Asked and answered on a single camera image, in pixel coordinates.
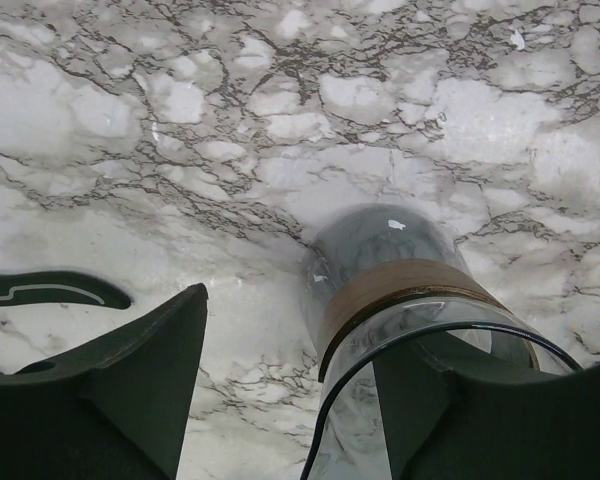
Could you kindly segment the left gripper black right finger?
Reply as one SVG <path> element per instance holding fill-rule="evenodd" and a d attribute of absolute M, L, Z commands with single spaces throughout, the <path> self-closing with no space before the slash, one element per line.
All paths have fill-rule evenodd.
<path fill-rule="evenodd" d="M 405 344 L 373 369 L 394 479 L 600 479 L 600 365 L 554 376 Z"/>

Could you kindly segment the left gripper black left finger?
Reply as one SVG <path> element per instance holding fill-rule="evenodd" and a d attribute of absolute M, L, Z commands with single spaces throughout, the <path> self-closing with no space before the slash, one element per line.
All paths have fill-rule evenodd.
<path fill-rule="evenodd" d="M 192 285 L 148 314 L 0 372 L 0 479 L 173 479 L 207 320 Z"/>

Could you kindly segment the clear grey glass carafe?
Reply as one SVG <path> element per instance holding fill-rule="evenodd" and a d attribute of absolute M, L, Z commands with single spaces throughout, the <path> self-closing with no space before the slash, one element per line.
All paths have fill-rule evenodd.
<path fill-rule="evenodd" d="M 323 386 L 306 479 L 399 478 L 462 399 L 453 355 L 536 377 L 578 369 L 406 207 L 364 205 L 321 230 L 301 304 Z"/>

